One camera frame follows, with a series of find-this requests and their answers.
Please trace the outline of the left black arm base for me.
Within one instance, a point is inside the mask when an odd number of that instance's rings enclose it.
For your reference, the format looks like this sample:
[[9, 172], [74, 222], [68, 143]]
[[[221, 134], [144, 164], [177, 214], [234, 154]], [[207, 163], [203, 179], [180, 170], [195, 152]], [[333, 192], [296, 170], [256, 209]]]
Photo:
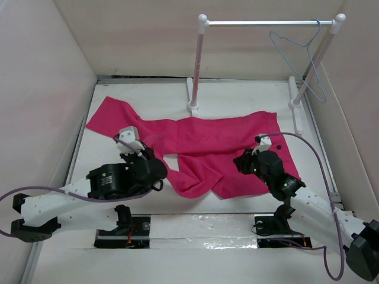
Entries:
[[97, 249], [149, 249], [151, 215], [132, 215], [130, 208], [117, 205], [117, 222], [111, 231], [97, 230]]

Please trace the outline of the blue wire hanger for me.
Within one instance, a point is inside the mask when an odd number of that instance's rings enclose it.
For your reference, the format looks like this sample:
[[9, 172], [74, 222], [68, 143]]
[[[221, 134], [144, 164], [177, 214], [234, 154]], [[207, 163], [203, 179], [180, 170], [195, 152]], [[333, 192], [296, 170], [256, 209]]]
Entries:
[[[324, 104], [327, 102], [327, 93], [320, 81], [320, 75], [318, 73], [318, 64], [317, 59], [312, 53], [311, 46], [315, 39], [319, 36], [322, 31], [322, 23], [319, 19], [311, 19], [316, 27], [314, 28], [314, 33], [306, 41], [298, 41], [295, 38], [286, 37], [281, 35], [276, 31], [269, 32], [269, 39], [273, 46], [275, 47], [278, 54], [286, 62], [291, 71], [300, 79], [301, 86], [304, 87], [303, 93], [309, 91], [318, 102]], [[298, 67], [291, 61], [287, 56], [287, 53], [281, 48], [281, 43], [288, 43], [290, 45], [296, 46], [298, 50], [301, 50], [301, 53], [304, 59], [307, 60], [307, 71], [301, 73]]]

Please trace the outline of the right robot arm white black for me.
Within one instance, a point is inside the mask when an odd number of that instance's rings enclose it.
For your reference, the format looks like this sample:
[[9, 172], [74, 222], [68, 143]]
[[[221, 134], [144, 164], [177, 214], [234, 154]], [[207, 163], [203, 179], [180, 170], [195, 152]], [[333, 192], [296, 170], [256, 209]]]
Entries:
[[273, 151], [246, 149], [233, 160], [237, 170], [254, 174], [270, 194], [283, 202], [276, 210], [275, 229], [303, 233], [342, 256], [360, 278], [378, 276], [378, 221], [366, 222], [339, 208], [332, 208], [304, 182], [288, 174]]

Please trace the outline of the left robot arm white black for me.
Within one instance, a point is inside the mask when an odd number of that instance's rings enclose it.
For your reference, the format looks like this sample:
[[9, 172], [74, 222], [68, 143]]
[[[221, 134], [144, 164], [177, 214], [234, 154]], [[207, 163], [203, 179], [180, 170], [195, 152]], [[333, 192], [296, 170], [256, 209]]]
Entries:
[[168, 170], [148, 148], [142, 154], [122, 154], [122, 163], [104, 164], [62, 188], [45, 188], [39, 196], [17, 190], [12, 207], [20, 219], [11, 236], [25, 243], [45, 241], [64, 231], [103, 230], [123, 235], [133, 228], [125, 201], [161, 191]]

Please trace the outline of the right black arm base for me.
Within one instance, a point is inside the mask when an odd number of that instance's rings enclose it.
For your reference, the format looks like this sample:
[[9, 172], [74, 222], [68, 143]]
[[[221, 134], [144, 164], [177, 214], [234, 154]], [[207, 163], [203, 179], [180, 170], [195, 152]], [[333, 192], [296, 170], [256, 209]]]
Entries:
[[297, 249], [312, 249], [309, 237], [290, 228], [288, 220], [293, 212], [292, 207], [280, 205], [274, 213], [254, 216], [255, 223], [251, 228], [251, 232], [257, 236], [258, 248], [295, 247]]

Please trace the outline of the pink trousers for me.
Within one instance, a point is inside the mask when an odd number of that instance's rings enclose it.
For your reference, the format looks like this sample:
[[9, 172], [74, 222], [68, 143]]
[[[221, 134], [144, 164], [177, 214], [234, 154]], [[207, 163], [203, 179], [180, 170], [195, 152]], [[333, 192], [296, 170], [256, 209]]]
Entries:
[[128, 103], [106, 97], [86, 125], [107, 137], [129, 126], [137, 128], [139, 138], [159, 159], [177, 156], [179, 169], [169, 169], [167, 178], [181, 197], [199, 198], [209, 191], [221, 199], [268, 193], [256, 176], [239, 173], [233, 159], [254, 148], [257, 135], [280, 131], [274, 112], [217, 120], [143, 120]]

